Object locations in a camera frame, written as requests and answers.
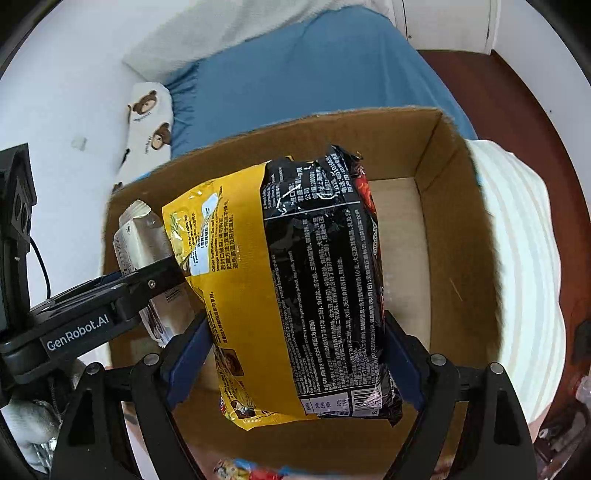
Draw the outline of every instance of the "white wall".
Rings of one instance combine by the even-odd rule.
[[[502,0],[494,49],[544,108],[591,210],[591,85],[576,60],[526,0]]]
[[[53,293],[97,276],[102,218],[126,138],[123,52],[194,0],[63,0],[0,79],[0,150],[29,143],[38,203],[32,235]],[[88,139],[79,151],[75,135]],[[28,258],[31,304],[45,298]]]
[[[496,1],[395,0],[396,3],[403,4],[408,42],[417,50],[487,51],[486,31],[491,6],[496,9]]]

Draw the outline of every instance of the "barcode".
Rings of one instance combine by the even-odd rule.
[[[382,408],[382,392],[379,385],[373,388],[352,390],[351,399],[353,400],[353,411]]]
[[[171,288],[169,291],[166,291],[164,293],[164,296],[166,297],[166,301],[168,303],[172,302],[176,297],[178,297],[181,294],[181,289],[180,288]]]

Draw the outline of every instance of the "food image on package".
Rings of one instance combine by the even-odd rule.
[[[163,208],[215,344],[222,413],[244,429],[319,417],[396,423],[378,219],[337,146],[209,180]]]

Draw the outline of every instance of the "screw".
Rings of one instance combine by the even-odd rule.
[[[156,365],[158,363],[158,360],[160,360],[160,357],[157,353],[149,353],[144,357],[144,363],[149,367],[151,365]]]
[[[100,370],[100,363],[98,363],[98,362],[94,362],[93,364],[90,364],[88,367],[86,367],[86,373],[89,375],[94,375],[99,370]]]
[[[440,355],[439,353],[435,353],[431,356],[431,363],[433,365],[437,365],[438,367],[442,367],[447,363],[447,358],[445,358],[443,355]]]
[[[491,363],[491,371],[494,374],[501,375],[505,371],[505,369],[503,368],[503,366],[501,364],[493,362],[493,363]]]

